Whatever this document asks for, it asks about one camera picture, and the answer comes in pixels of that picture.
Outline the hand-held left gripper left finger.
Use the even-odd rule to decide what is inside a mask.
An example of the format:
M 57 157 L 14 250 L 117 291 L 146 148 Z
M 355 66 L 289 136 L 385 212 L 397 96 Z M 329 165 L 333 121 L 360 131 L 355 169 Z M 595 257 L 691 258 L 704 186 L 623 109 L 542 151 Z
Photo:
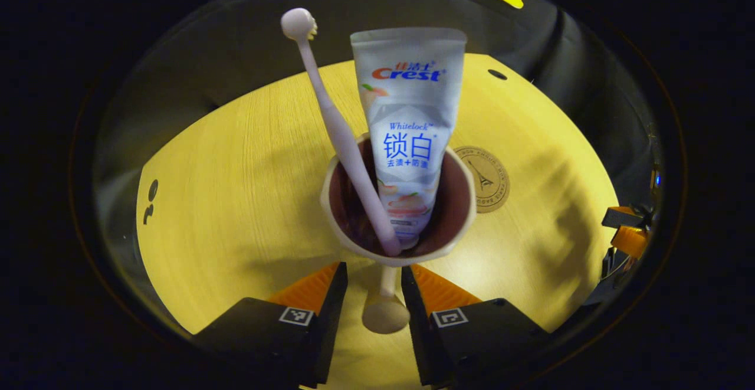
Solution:
M 269 299 L 241 299 L 192 342 L 251 389 L 317 388 L 328 380 L 347 286 L 347 264 L 334 262 Z

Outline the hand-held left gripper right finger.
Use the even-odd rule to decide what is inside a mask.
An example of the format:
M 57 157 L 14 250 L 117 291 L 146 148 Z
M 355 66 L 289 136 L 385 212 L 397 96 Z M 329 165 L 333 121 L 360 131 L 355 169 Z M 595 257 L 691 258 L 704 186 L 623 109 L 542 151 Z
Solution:
M 506 299 L 483 301 L 418 264 L 402 269 L 401 285 L 423 385 L 505 388 L 550 340 Z

